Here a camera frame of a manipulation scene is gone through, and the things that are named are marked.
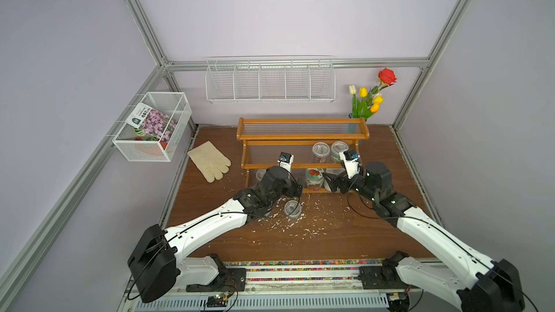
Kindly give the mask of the wooden three-tier shelf rack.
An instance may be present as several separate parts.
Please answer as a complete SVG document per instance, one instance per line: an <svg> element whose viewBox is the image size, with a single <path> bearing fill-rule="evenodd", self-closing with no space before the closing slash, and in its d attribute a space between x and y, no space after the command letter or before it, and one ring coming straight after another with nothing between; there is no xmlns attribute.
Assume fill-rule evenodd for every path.
<svg viewBox="0 0 555 312"><path fill-rule="evenodd" d="M316 161L312 147L318 142L329 146L344 142L358 150L359 142L369 138L369 129L362 118L240 118L236 137L243 142L241 167L250 183L258 170L276 166L282 152L292 154L291 172L298 179L308 168L340 168L330 155Z"/></svg>

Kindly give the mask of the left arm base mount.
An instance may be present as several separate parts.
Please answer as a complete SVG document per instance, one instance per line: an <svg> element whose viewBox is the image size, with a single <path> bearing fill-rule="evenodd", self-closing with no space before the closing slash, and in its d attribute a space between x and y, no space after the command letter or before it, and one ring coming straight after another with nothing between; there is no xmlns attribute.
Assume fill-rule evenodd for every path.
<svg viewBox="0 0 555 312"><path fill-rule="evenodd" d="M209 254L203 258L187 258L186 292L209 293L234 288L244 292L247 283L247 270L244 268L228 268L217 254Z"/></svg>

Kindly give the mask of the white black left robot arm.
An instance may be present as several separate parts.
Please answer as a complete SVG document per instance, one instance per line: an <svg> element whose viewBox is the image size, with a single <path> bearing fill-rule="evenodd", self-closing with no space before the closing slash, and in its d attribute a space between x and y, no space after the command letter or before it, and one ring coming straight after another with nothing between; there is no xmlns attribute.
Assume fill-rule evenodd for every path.
<svg viewBox="0 0 555 312"><path fill-rule="evenodd" d="M138 297L151 303L176 286L218 290L229 277L223 262L215 254L192 258L191 253L228 231L267 217L282 196L299 198L302 192L288 170L274 166L255 186L196 219L166 229L150 226L127 261Z"/></svg>

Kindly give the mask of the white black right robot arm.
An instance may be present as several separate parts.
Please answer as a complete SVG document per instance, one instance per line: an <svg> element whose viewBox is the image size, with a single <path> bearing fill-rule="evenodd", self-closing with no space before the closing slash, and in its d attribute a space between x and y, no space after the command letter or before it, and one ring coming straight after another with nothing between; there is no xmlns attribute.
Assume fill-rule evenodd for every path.
<svg viewBox="0 0 555 312"><path fill-rule="evenodd" d="M325 174L333 192L355 191L372 203L374 212L394 228L418 241L451 271L446 274L398 252L384 269L407 285L415 285L459 311L524 311L520 274L509 261L494 261L471 248L433 221L412 200L396 192L384 163L365 168L347 162L340 175Z"/></svg>

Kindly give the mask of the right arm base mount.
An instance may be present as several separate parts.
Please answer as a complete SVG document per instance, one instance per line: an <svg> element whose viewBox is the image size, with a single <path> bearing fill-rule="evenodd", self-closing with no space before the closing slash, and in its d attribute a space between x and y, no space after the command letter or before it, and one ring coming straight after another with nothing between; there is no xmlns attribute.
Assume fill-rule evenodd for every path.
<svg viewBox="0 0 555 312"><path fill-rule="evenodd" d="M362 283L364 290L407 290L409 285L400 279L396 271L400 261L405 258L408 258L408 254L397 251L384 259L381 266L359 267L357 279Z"/></svg>

